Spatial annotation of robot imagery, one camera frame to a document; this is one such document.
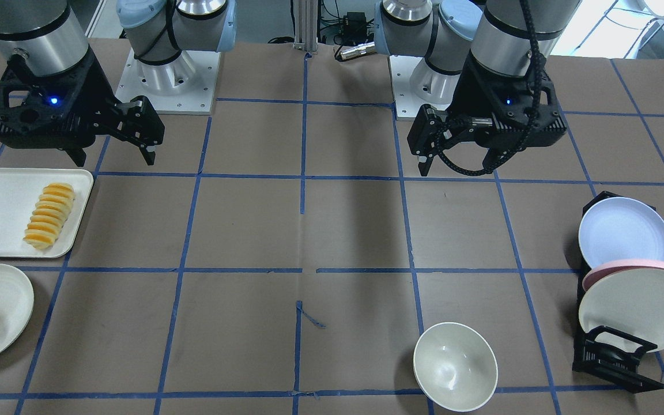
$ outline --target braided black cable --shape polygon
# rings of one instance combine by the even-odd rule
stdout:
[[[540,44],[537,42],[537,31],[534,29],[534,21],[532,20],[532,11],[529,8],[529,3],[527,0],[519,0],[519,4],[522,6],[522,14],[524,15],[524,22],[527,26],[527,33],[529,34],[529,45],[530,51],[532,53],[532,56],[530,56],[530,65],[534,71],[532,106],[530,107],[529,114],[527,115],[527,127],[524,129],[522,136],[519,137],[519,141],[517,141],[511,149],[503,153],[501,157],[499,157],[495,162],[491,163],[488,167],[482,168],[480,170],[469,170],[467,168],[461,168],[453,163],[445,155],[444,149],[442,147],[442,137],[445,129],[437,131],[437,136],[435,137],[435,150],[437,150],[437,155],[447,167],[465,176],[482,176],[484,174],[493,173],[496,168],[508,162],[516,153],[521,152],[521,150],[524,149],[524,144],[526,144],[530,135],[532,135],[532,132],[535,130],[535,126],[537,125],[537,115],[538,110],[540,109],[540,94],[542,94],[542,73],[545,70],[545,56],[540,53]]]

